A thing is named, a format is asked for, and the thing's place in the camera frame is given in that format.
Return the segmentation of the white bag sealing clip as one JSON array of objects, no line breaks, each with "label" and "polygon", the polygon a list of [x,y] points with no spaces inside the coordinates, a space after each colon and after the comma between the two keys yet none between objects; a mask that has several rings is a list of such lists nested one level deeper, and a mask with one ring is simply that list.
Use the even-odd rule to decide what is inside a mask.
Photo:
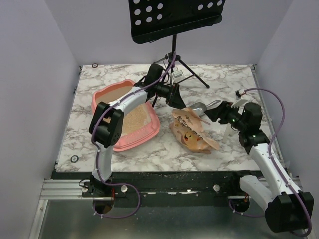
[{"label": "white bag sealing clip", "polygon": [[227,139],[231,133],[232,133],[232,128],[231,128],[231,125],[228,124],[224,133],[223,140],[222,140],[223,143],[227,142]]}]

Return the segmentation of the orange cat litter bag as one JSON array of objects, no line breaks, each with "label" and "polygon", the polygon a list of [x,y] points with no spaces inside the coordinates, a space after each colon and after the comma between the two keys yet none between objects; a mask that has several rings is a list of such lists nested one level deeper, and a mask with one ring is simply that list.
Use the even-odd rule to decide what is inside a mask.
[{"label": "orange cat litter bag", "polygon": [[170,129],[176,139],[188,150],[204,154],[211,154],[212,150],[219,151],[219,143],[204,131],[202,125],[210,123],[202,120],[192,108],[174,109],[172,116],[174,122],[170,124]]}]

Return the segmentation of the pink litter box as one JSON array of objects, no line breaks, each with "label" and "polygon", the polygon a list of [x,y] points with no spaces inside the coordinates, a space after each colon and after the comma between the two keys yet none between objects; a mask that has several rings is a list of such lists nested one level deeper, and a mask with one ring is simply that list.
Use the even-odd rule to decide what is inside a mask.
[{"label": "pink litter box", "polygon": [[[110,103],[122,97],[134,85],[130,79],[112,83],[93,93],[91,109],[95,111],[99,102]],[[160,120],[150,102],[138,105],[124,116],[122,134],[114,146],[115,152],[122,152],[137,147],[160,131]]]}]

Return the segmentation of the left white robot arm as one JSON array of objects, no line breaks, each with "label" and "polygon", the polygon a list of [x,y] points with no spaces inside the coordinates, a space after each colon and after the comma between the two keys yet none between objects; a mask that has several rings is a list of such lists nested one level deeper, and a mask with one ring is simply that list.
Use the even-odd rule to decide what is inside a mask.
[{"label": "left white robot arm", "polygon": [[161,65],[151,64],[146,76],[136,82],[122,97],[110,102],[97,104],[89,127],[91,142],[97,148],[92,177],[95,184],[113,186],[107,180],[112,175],[111,160],[114,145],[120,139],[124,116],[137,106],[145,103],[154,95],[166,99],[166,103],[173,108],[186,107],[180,95],[180,85],[166,85],[162,78],[169,73]]}]

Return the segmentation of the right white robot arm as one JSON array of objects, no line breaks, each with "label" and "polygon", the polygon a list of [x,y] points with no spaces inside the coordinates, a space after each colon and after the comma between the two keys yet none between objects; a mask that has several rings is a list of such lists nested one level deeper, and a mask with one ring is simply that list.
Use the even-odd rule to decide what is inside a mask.
[{"label": "right white robot arm", "polygon": [[206,110],[205,114],[212,122],[229,124],[238,130],[241,146],[256,162],[268,183],[265,187],[257,177],[246,175],[239,180],[240,189],[264,211],[271,231],[280,233],[306,229],[310,232],[313,196],[293,182],[272,153],[270,141],[260,129],[261,106],[248,102],[242,113],[238,111],[233,103],[222,101],[220,105]]}]

